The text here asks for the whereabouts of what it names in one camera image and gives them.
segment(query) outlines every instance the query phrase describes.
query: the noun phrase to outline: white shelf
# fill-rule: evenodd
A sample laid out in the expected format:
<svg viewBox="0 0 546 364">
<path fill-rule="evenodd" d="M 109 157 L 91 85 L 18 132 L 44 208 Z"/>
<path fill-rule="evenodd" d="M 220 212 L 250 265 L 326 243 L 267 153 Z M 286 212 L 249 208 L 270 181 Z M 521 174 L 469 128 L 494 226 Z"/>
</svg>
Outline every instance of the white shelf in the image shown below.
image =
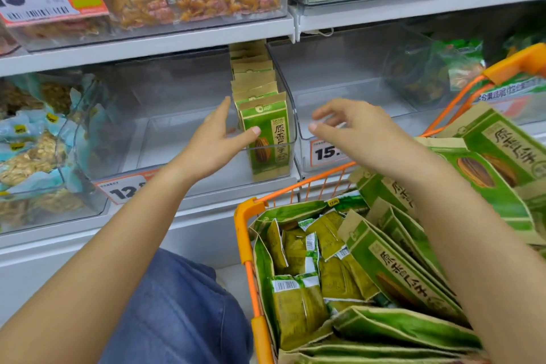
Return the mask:
<svg viewBox="0 0 546 364">
<path fill-rule="evenodd" d="M 360 0 L 312 7 L 289 6 L 289 10 L 295 19 L 295 36 L 299 41 L 301 33 L 318 29 L 527 1 L 532 0 Z"/>
<path fill-rule="evenodd" d="M 134 57 L 147 57 L 278 36 L 294 38 L 294 19 L 292 16 L 287 15 L 281 19 L 199 29 L 179 34 L 47 50 L 32 54 L 24 49 L 19 49 L 12 55 L 0 59 L 0 77 Z"/>
</svg>

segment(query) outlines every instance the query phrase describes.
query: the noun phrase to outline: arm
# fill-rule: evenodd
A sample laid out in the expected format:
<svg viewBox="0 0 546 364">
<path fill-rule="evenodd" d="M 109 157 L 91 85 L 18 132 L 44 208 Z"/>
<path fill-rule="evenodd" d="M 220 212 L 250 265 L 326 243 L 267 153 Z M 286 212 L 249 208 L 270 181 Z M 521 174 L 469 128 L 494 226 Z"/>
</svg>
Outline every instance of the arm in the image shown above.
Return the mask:
<svg viewBox="0 0 546 364">
<path fill-rule="evenodd" d="M 258 137 L 253 127 L 226 138 L 228 109 L 226 98 L 186 149 L 0 329 L 0 362 L 97 363 L 186 192 Z"/>
<path fill-rule="evenodd" d="M 495 364 L 544 362 L 546 264 L 457 171 L 379 107 L 333 100 L 310 131 L 403 184 L 449 281 Z M 335 128 L 346 122 L 347 128 Z"/>
</svg>

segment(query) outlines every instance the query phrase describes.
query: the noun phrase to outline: jeans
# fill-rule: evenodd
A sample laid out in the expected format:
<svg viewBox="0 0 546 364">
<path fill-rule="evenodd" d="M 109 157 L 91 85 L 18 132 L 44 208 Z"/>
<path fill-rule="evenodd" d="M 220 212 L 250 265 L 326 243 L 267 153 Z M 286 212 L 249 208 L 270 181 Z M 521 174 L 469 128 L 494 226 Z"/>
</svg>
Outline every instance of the jeans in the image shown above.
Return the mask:
<svg viewBox="0 0 546 364">
<path fill-rule="evenodd" d="M 99 364 L 248 364 L 252 341 L 214 269 L 159 249 Z"/>
</svg>

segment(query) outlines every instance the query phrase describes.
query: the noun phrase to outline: right hand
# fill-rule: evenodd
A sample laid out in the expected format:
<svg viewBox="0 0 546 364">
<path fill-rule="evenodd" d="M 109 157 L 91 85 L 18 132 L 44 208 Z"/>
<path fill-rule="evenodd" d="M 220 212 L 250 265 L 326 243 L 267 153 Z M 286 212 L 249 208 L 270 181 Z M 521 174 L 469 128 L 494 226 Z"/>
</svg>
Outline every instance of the right hand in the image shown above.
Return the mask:
<svg viewBox="0 0 546 364">
<path fill-rule="evenodd" d="M 402 180 L 418 170 L 423 159 L 433 156 L 396 125 L 381 107 L 337 98 L 312 114 L 314 120 L 327 116 L 330 117 L 324 123 L 309 124 L 309 131 L 338 147 L 359 165 L 383 175 Z M 336 128 L 341 123 L 346 125 Z"/>
</svg>

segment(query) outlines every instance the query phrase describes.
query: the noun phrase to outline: cart wire basket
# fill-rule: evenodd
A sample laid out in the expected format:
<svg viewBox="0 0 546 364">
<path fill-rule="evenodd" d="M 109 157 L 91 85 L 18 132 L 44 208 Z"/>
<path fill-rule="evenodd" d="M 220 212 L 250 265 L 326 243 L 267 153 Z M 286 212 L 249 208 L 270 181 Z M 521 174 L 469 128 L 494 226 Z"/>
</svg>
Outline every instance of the cart wire basket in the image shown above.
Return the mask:
<svg viewBox="0 0 546 364">
<path fill-rule="evenodd" d="M 453 101 L 440 113 L 440 115 L 430 124 L 420 137 L 431 137 L 441 132 L 445 126 L 439 127 L 441 122 L 446 119 L 461 101 L 462 105 L 454 113 L 447 125 L 466 112 L 474 102 L 491 88 L 501 85 L 509 78 L 519 73 L 541 76 L 546 78 L 546 44 L 538 43 L 532 45 L 514 55 L 500 61 L 499 63 L 487 68 L 481 75 L 474 78 Z M 276 207 L 277 199 L 282 196 L 283 201 L 289 196 L 290 204 L 299 201 L 308 201 L 312 184 L 322 181 L 318 200 L 324 197 L 332 198 L 345 191 L 343 180 L 347 172 L 353 168 L 355 162 L 348 162 L 339 167 L 332 168 L 314 177 L 300 181 L 290 187 L 278 190 L 262 198 L 251 198 L 239 204 L 235 210 L 235 230 L 237 244 L 241 263 L 245 266 L 246 275 L 249 283 L 250 297 L 252 301 L 253 318 L 251 320 L 252 332 L 254 334 L 255 351 L 259 364 L 272 364 L 276 362 L 276 351 L 274 351 L 269 333 L 268 323 L 266 321 L 262 302 L 259 296 L 258 283 L 256 280 L 255 264 L 252 255 L 252 246 L 249 237 L 249 221 L 255 216 L 262 214 L 267 207 Z M 331 192 L 331 181 L 334 181 L 334 189 Z M 327 193 L 324 193 L 326 186 L 329 185 Z"/>
</svg>

